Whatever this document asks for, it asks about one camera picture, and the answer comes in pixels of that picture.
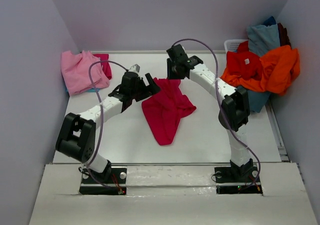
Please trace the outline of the crimson t shirt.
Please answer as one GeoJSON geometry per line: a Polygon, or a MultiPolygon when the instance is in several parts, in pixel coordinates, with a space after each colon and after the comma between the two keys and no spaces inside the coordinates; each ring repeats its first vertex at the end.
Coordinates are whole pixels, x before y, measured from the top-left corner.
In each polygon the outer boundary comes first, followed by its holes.
{"type": "Polygon", "coordinates": [[[191,115],[197,107],[180,90],[179,79],[154,78],[160,92],[141,103],[149,128],[160,146],[171,145],[181,119],[191,115]]]}

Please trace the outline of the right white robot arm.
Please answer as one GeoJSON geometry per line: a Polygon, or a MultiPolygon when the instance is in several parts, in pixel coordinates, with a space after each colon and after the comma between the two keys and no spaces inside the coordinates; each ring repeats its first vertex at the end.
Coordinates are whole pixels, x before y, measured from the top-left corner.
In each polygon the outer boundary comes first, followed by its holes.
{"type": "Polygon", "coordinates": [[[227,131],[231,157],[229,166],[215,169],[216,181],[243,183],[254,170],[247,145],[246,125],[250,115],[247,91],[225,83],[210,71],[198,56],[188,56],[180,44],[173,45],[166,53],[168,79],[189,79],[200,85],[218,102],[218,120],[227,131]]]}

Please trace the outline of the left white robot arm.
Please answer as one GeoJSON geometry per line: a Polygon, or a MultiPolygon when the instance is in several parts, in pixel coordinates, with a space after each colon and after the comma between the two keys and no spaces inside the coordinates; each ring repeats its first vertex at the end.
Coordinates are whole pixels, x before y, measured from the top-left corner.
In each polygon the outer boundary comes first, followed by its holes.
{"type": "Polygon", "coordinates": [[[98,105],[80,114],[68,113],[63,120],[55,150],[82,163],[89,176],[106,183],[112,173],[111,162],[98,153],[96,131],[104,123],[123,113],[133,101],[145,100],[161,91],[149,73],[145,84],[137,72],[127,71],[121,83],[98,105]]]}

